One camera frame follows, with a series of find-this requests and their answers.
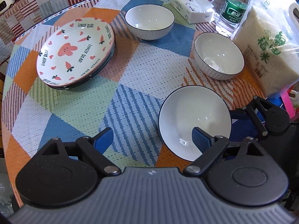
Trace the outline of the white bowl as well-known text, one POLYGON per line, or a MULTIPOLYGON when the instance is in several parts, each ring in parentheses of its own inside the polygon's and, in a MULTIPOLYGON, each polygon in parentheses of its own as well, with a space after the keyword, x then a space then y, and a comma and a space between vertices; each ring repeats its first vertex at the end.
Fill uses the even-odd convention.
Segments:
POLYGON ((213 32, 204 32, 195 38, 194 59, 202 72, 216 80, 232 79, 245 65, 239 47, 229 38, 213 32))
POLYGON ((129 9, 125 14, 128 30, 137 38, 153 41, 166 36, 172 29, 175 15, 164 6, 145 4, 129 9))
POLYGON ((159 112, 159 133, 167 148, 179 158, 195 161, 202 155, 192 140, 199 127, 211 136, 229 138, 232 120, 224 100, 213 90, 189 85, 173 91, 159 112))

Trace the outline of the pink rabbit patterned plate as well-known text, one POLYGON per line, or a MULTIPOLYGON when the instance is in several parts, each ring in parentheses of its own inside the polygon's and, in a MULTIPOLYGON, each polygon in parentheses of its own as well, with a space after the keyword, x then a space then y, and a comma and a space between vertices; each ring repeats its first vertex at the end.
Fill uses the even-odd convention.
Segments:
POLYGON ((71 21, 54 32, 39 51, 36 70, 53 88, 71 88, 91 78, 115 51, 112 27, 100 18, 71 21))

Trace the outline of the bag of rice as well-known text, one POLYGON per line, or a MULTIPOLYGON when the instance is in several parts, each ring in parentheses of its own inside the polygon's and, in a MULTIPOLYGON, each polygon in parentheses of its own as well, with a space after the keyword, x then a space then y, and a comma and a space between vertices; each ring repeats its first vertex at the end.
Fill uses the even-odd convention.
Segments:
POLYGON ((267 97, 298 82, 298 3, 251 0, 233 42, 267 97))

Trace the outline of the green label water bottle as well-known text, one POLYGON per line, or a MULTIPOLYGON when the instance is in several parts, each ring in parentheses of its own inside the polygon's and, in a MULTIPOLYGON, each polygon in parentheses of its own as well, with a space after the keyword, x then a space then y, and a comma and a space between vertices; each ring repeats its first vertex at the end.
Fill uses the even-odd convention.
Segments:
POLYGON ((216 31, 230 38, 238 28, 249 3, 250 0, 225 0, 216 23, 216 31))

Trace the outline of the white tissue pack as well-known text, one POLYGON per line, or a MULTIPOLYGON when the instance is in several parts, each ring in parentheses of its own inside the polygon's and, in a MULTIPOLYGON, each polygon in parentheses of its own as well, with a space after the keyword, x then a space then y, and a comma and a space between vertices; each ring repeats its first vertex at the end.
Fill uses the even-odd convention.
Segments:
POLYGON ((210 23, 214 20, 214 9, 208 0, 168 0, 189 24, 210 23))

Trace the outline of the striped counter cloth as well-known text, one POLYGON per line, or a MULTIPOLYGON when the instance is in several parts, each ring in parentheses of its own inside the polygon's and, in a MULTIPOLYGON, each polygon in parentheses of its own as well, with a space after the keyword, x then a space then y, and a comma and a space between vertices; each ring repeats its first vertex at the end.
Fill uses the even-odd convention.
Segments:
POLYGON ((1 62, 10 57, 17 37, 45 18, 85 0, 18 0, 1 15, 1 62))

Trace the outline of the white rice cooker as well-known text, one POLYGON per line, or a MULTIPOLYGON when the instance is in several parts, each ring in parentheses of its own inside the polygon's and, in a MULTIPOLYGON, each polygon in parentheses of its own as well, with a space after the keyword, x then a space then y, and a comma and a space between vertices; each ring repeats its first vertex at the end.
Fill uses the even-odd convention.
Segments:
POLYGON ((0 0, 0 15, 7 11, 15 0, 0 0))

